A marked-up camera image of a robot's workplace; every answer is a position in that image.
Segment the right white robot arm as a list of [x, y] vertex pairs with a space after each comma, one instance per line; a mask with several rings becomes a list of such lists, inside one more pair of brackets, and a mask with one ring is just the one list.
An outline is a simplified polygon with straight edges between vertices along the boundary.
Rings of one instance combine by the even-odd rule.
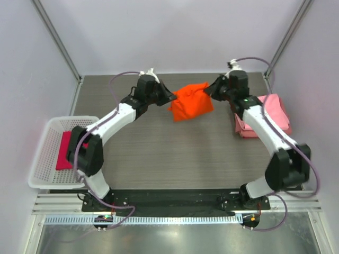
[[227, 101], [232, 112], [254, 130], [270, 154], [264, 175], [241, 185], [238, 197], [241, 207], [251, 209], [264, 196], [309, 180], [310, 147], [297, 144], [274, 123], [265, 112], [264, 103], [249, 93], [245, 71], [220, 74], [204, 92], [214, 100]]

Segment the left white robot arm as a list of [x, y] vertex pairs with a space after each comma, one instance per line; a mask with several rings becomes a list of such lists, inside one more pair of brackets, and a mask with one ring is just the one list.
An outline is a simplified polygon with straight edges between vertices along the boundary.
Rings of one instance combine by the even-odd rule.
[[85, 185], [101, 211], [115, 208], [111, 188], [102, 171], [104, 145], [118, 131], [145, 114], [150, 105], [163, 106], [176, 99], [152, 68], [137, 74], [136, 86], [117, 102], [115, 109], [93, 124], [76, 126], [71, 131], [66, 159], [73, 166], [76, 180]]

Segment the orange t shirt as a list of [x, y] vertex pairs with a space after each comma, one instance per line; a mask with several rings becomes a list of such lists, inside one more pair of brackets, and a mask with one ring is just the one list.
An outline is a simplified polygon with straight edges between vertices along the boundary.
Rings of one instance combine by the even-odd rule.
[[214, 110], [210, 96], [204, 92], [208, 86], [208, 82], [188, 84], [173, 92], [176, 99], [171, 101], [168, 110], [174, 122], [194, 119]]

